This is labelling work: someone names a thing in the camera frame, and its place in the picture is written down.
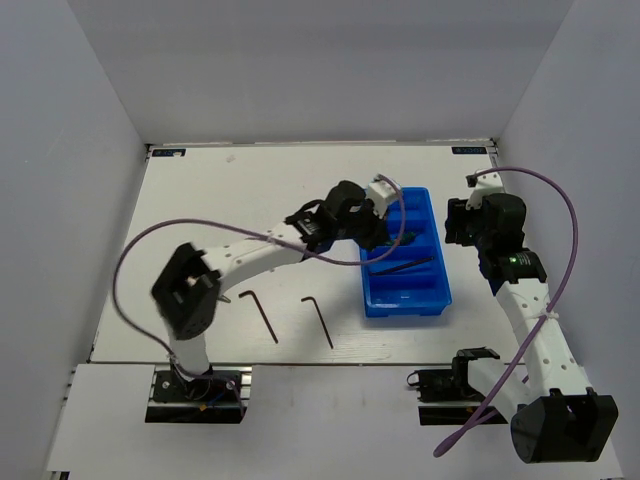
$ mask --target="green object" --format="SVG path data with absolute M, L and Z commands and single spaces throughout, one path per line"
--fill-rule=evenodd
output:
M 406 232 L 404 235 L 402 235 L 402 240 L 400 240 L 400 246 L 404 247 L 406 245 L 411 245 L 417 236 L 418 234 L 416 232 Z M 390 247 L 391 245 L 393 245 L 393 242 L 395 242 L 395 239 L 389 240 L 384 245 L 385 247 Z

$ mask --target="gray wall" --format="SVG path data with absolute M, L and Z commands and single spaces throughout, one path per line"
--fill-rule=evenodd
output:
M 64 0 L 0 2 L 0 87 L 0 472 L 39 479 L 144 148 Z
M 578 263 L 558 310 L 597 390 L 618 402 L 614 445 L 630 479 L 640 479 L 638 25 L 635 0 L 577 0 L 500 141 L 504 163 L 552 176 L 576 204 Z M 557 285 L 570 242 L 562 200 L 533 180 L 508 180 Z
M 142 139 L 499 135 L 571 0 L 69 0 Z

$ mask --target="black label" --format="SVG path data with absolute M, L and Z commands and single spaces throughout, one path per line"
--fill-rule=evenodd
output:
M 485 147 L 451 147 L 454 155 L 486 155 Z
M 151 152 L 152 157 L 184 157 L 186 148 L 156 148 Z

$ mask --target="blue bin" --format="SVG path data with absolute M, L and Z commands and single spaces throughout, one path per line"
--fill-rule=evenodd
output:
M 415 234 L 408 245 L 399 246 L 381 262 L 362 267 L 364 309 L 367 317 L 390 315 L 440 315 L 451 304 L 451 290 L 444 266 L 442 249 L 431 208 L 429 191 L 421 187 L 402 189 L 407 222 L 406 234 Z M 393 204 L 387 218 L 387 228 L 392 239 L 400 230 L 400 205 Z M 360 259 L 369 260 L 382 255 L 390 247 L 379 247 L 371 252 L 360 249 Z M 389 268 L 434 257 L 432 261 L 399 270 L 394 273 L 372 276 Z

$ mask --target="small metal object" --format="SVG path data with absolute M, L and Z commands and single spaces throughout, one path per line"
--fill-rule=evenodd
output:
M 318 307 L 318 302 L 313 297 L 304 297 L 300 299 L 301 302 L 312 301 L 316 307 L 316 312 L 318 312 L 318 318 L 320 319 L 320 323 L 322 324 L 322 329 L 324 330 L 324 334 L 327 337 L 327 341 L 329 342 L 329 346 L 331 350 L 333 350 L 333 342 L 331 341 L 331 336 L 329 335 L 329 330 L 327 330 L 327 325 L 324 323 L 324 318 L 322 318 L 322 314 L 320 313 L 320 307 Z
M 273 341 L 276 342 L 276 344 L 277 344 L 278 343 L 278 337 L 276 337 L 276 332 L 274 332 L 273 328 L 271 328 L 271 324 L 269 323 L 269 319 L 267 318 L 267 314 L 264 313 L 264 309 L 262 308 L 262 305 L 260 304 L 260 300 L 258 300 L 258 297 L 253 292 L 253 290 L 247 290 L 246 292 L 242 292 L 241 294 L 238 295 L 238 298 L 243 298 L 243 297 L 246 297 L 247 295 L 251 295 L 253 297 L 253 301 L 256 302 L 256 307 L 258 307 L 258 310 L 260 310 L 260 315 L 262 315 L 262 319 L 264 320 L 264 324 L 267 326 L 267 329 L 269 330 L 269 333 L 271 334 L 271 338 L 273 338 Z

